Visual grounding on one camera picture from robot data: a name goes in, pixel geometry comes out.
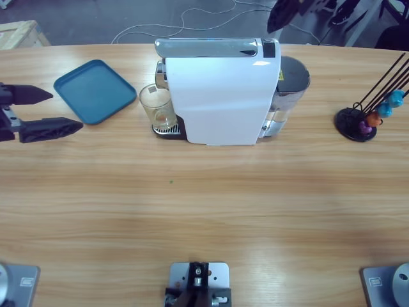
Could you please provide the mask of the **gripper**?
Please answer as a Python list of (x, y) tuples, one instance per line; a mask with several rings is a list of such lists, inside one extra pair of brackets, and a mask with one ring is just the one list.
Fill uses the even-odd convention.
[[(348, 22), (360, 0), (346, 0), (330, 20), (330, 27), (342, 26)], [(327, 12), (333, 13), (337, 0), (278, 0), (270, 10), (267, 32), (273, 33), (287, 26), (296, 14)]]
[(43, 118), (22, 122), (10, 105), (33, 105), (53, 97), (53, 94), (32, 85), (3, 84), (1, 89), (0, 142), (15, 139), (19, 133), (21, 143), (33, 143), (67, 137), (83, 128), (83, 123), (64, 117)]

